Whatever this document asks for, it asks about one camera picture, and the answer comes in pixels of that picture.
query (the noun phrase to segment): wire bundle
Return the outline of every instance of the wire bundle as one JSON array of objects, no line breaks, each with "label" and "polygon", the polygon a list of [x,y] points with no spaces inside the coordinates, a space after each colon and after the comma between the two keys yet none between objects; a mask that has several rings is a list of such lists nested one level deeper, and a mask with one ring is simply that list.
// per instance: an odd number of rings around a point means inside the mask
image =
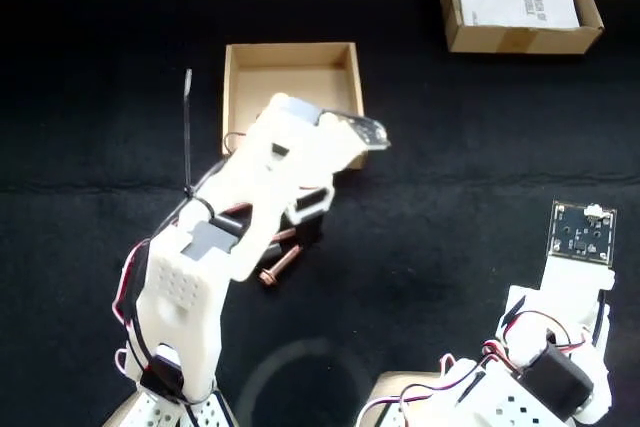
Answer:
[{"label": "wire bundle", "polygon": [[[520,311],[513,316],[513,318],[507,323],[506,327],[504,328],[504,331],[502,333],[502,339],[504,340],[504,343],[497,339],[486,340],[482,344],[482,357],[462,377],[448,384],[439,385],[439,386],[432,386],[432,385],[427,385],[422,383],[413,383],[413,384],[407,385],[400,392],[400,395],[391,395],[391,396],[372,399],[369,402],[367,402],[364,405],[364,407],[360,410],[360,413],[358,414],[358,417],[356,419],[356,424],[355,424],[356,427],[360,427],[365,415],[373,407],[377,405],[387,405],[387,404],[399,404],[400,411],[402,412],[402,415],[404,417],[405,426],[409,427],[411,425],[411,422],[410,422],[408,404],[421,401],[421,400],[430,399],[437,392],[449,390],[456,387],[457,385],[460,385],[467,378],[469,378],[469,376],[471,376],[476,370],[478,370],[481,367],[484,367],[484,365],[486,365],[486,363],[491,360],[501,362],[502,364],[505,365],[505,367],[507,367],[509,370],[511,370],[514,373],[520,373],[520,369],[518,369],[518,367],[514,365],[513,362],[511,362],[511,360],[509,359],[508,343],[506,341],[506,338],[507,338],[508,332],[513,328],[516,322],[525,314],[537,314],[537,315],[543,316],[549,321],[551,321],[552,323],[554,323],[557,327],[559,327],[562,333],[564,334],[564,336],[566,337],[566,343],[555,344],[555,347],[565,354],[570,355],[571,352],[573,352],[574,350],[582,347],[583,345],[589,342],[588,335],[586,335],[587,333],[585,332],[586,329],[583,329],[582,340],[580,342],[574,343],[571,341],[571,336],[569,335],[569,332],[567,331],[567,329],[554,317],[537,310]],[[456,359],[450,353],[447,353],[440,358],[440,379],[444,378],[444,376],[446,375],[447,367],[450,367],[455,363],[456,363]],[[428,393],[419,395],[419,396],[409,397],[408,396],[409,391],[416,388],[426,390],[428,391]]]}]

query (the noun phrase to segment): open cardboard box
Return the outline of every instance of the open cardboard box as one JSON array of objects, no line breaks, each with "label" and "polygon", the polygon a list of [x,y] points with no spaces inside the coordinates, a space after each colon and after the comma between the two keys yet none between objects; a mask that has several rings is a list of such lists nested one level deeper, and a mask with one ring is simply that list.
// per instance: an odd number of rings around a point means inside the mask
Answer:
[{"label": "open cardboard box", "polygon": [[440,0],[451,52],[584,54],[604,30],[594,0],[574,0],[577,29],[465,25],[460,0]]},{"label": "open cardboard box", "polygon": [[[222,138],[246,132],[283,92],[319,108],[364,115],[356,46],[350,42],[302,44],[232,44],[227,46]],[[231,150],[242,139],[229,135]],[[350,165],[360,169],[365,156]]]}]

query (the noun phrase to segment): circuit board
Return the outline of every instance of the circuit board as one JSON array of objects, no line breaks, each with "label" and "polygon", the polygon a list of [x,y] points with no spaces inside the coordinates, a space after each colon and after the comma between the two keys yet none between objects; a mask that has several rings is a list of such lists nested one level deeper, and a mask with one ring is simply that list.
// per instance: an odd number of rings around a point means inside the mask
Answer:
[{"label": "circuit board", "polygon": [[611,266],[617,212],[597,204],[554,202],[547,252]]}]

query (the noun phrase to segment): perforated plastic panel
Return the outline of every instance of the perforated plastic panel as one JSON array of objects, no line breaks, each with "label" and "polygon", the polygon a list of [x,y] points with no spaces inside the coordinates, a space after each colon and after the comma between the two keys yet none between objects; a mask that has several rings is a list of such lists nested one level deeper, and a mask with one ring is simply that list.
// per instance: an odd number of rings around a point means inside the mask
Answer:
[{"label": "perforated plastic panel", "polygon": [[[438,426],[566,427],[567,424],[561,422],[501,368],[485,372],[486,375],[475,384],[462,402],[455,407],[451,406],[451,416],[447,415],[447,419],[442,419]],[[441,394],[436,394],[425,402],[439,402],[439,395]],[[420,413],[419,409],[412,409],[411,420],[417,425],[432,425],[433,418],[421,418]],[[398,405],[392,404],[386,409],[375,425],[404,427],[404,417]]]},{"label": "perforated plastic panel", "polygon": [[[232,427],[233,416],[225,407],[219,392],[213,393],[202,404],[200,410],[194,409],[198,427]],[[133,405],[119,427],[193,427],[184,407],[174,406],[164,401],[156,402],[149,395],[142,394]]]}]

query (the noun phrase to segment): screw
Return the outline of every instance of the screw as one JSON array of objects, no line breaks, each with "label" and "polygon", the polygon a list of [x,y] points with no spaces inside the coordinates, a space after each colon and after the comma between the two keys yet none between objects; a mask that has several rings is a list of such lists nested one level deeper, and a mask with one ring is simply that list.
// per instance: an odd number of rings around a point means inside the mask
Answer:
[{"label": "screw", "polygon": [[283,230],[282,232],[278,232],[273,236],[271,242],[282,242],[283,240],[290,239],[296,235],[295,227],[291,227],[290,229]]},{"label": "screw", "polygon": [[282,272],[284,268],[288,266],[293,261],[293,259],[298,256],[298,254],[300,254],[300,252],[302,252],[302,247],[300,247],[299,245],[292,247],[286,254],[282,256],[280,260],[278,260],[278,262],[275,263],[273,267],[271,267],[270,269],[262,269],[262,272],[260,272],[259,276],[260,281],[264,285],[277,284],[278,282],[276,281],[276,277],[278,276],[278,274]]}]

